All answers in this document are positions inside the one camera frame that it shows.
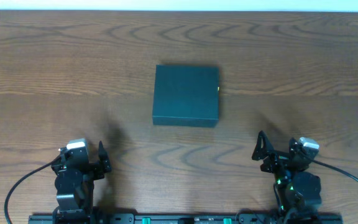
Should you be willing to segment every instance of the table surface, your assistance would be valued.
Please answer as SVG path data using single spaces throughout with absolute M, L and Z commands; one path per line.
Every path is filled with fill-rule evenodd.
M 220 67 L 215 128 L 152 125 L 156 64 Z M 83 137 L 114 167 L 95 182 L 107 211 L 275 208 L 273 175 L 251 160 L 261 129 L 281 150 L 313 138 L 319 161 L 358 176 L 358 14 L 0 11 L 0 223 L 12 185 Z M 310 172 L 320 211 L 358 223 L 358 183 Z M 20 184 L 14 223 L 57 206 L 54 180 Z

